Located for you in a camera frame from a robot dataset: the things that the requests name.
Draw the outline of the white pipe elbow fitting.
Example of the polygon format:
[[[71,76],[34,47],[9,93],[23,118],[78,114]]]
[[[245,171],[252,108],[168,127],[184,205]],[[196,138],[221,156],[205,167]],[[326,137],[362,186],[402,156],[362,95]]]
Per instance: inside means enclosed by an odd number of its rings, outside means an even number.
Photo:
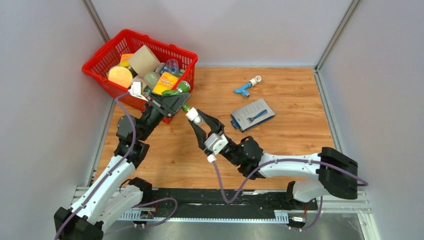
[[[189,121],[193,122],[196,125],[201,125],[203,123],[203,118],[198,113],[197,109],[191,107],[188,112],[185,114]]]

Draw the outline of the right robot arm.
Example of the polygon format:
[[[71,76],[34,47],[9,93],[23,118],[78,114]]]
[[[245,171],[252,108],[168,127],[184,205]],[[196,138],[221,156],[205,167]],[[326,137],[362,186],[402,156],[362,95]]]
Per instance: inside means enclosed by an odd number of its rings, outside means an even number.
[[[286,189],[285,202],[291,209],[327,195],[345,200],[358,197],[358,163],[332,147],[307,155],[270,154],[251,136],[235,143],[225,134],[222,122],[199,109],[192,107],[185,116],[209,163],[216,164],[221,155],[247,180],[301,177],[301,181],[290,182]]]

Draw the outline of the green water faucet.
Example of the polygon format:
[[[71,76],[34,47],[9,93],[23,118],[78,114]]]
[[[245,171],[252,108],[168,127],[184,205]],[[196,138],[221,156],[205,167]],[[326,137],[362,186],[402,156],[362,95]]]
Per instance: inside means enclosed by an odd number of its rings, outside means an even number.
[[[176,94],[182,94],[182,93],[189,93],[191,90],[191,85],[185,81],[182,80],[175,89],[165,90],[162,92],[162,95],[168,96],[168,95],[176,95]],[[191,106],[187,103],[184,104],[182,110],[187,113],[188,110],[191,108]]]

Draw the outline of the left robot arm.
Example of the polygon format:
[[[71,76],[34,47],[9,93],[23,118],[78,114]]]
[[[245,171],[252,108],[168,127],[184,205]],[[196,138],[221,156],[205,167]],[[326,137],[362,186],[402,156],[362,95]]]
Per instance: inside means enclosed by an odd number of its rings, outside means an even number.
[[[56,240],[101,240],[110,226],[133,208],[155,208],[161,199],[153,199],[152,184],[129,176],[145,159],[150,146],[145,140],[165,117],[173,117],[186,105],[190,93],[140,95],[147,102],[141,117],[132,116],[121,99],[115,103],[124,112],[118,121],[118,144],[105,170],[89,189],[69,208],[54,214]]]

